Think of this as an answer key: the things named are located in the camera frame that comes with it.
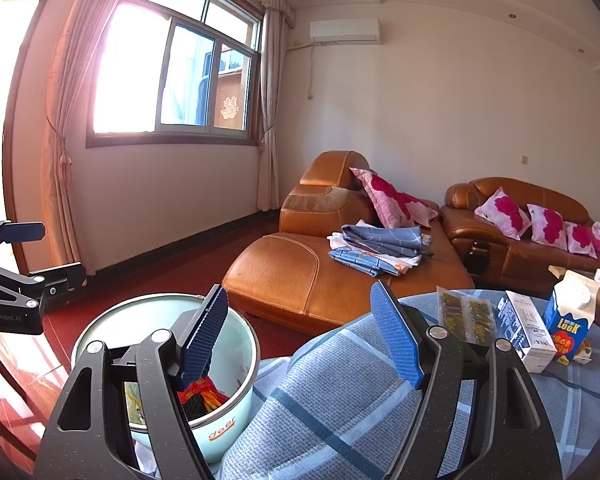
floor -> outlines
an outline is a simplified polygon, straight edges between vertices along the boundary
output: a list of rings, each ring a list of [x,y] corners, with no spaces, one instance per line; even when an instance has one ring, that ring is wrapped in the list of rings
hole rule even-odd
[[[254,240],[277,230],[271,217],[239,228],[221,240],[157,262],[135,274],[100,286],[75,301],[48,312],[40,336],[0,334],[0,359],[24,388],[33,412],[0,378],[0,418],[33,451],[37,451],[45,424],[71,370],[70,357],[82,330],[117,303],[156,292],[208,293],[220,283],[232,261]],[[291,355],[310,339],[306,334],[247,315],[260,341],[263,359]],[[2,442],[11,459],[32,470],[33,463],[10,444]]]

brown leather sofa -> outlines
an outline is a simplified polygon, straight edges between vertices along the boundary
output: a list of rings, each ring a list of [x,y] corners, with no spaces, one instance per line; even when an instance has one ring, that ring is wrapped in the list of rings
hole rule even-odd
[[[480,178],[467,184],[455,184],[446,191],[445,206],[440,208],[442,227],[465,266],[480,284],[498,288],[516,288],[548,295],[556,278],[549,265],[568,269],[596,270],[598,260],[582,254],[571,254],[531,241],[531,227],[522,240],[505,237],[499,229],[476,216],[473,211],[499,187],[525,211],[526,204],[554,209],[564,221],[591,225],[585,207],[566,195],[504,177]]]
[[[369,165],[356,152],[325,152],[316,158],[283,203],[280,232],[247,247],[225,275],[222,285],[234,308],[312,335],[369,312],[376,278],[328,255],[326,236],[343,224],[360,219],[379,224],[349,168],[368,170]],[[431,258],[399,278],[382,277],[398,298],[433,292],[436,285],[473,288],[438,221],[432,222],[430,234]]]

silver screw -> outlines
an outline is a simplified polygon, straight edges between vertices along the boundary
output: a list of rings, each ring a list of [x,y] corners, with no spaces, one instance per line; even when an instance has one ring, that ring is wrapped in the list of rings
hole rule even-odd
[[[151,334],[151,341],[154,343],[164,343],[171,337],[171,331],[166,328],[161,328],[160,330],[156,330]]]
[[[429,328],[429,334],[433,339],[444,339],[449,335],[449,332],[446,331],[446,328],[442,328],[441,326],[432,326]]]
[[[509,350],[511,350],[511,343],[506,339],[498,339],[496,341],[496,348],[503,352],[508,352]]]
[[[89,346],[87,346],[87,352],[90,354],[97,354],[100,350],[102,350],[103,346],[104,344],[102,341],[91,341]]]

stack of folded clothes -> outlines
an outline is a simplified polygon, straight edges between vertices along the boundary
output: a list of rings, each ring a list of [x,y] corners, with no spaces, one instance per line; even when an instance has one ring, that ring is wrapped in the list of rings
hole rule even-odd
[[[419,227],[384,229],[364,223],[342,226],[342,231],[327,237],[329,256],[370,276],[387,272],[400,276],[417,266],[430,254],[431,237]]]

white air conditioner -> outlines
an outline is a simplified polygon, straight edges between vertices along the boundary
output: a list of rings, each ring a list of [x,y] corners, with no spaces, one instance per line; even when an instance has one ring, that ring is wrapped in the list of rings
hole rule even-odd
[[[381,44],[380,20],[328,20],[311,22],[311,41],[319,45]]]

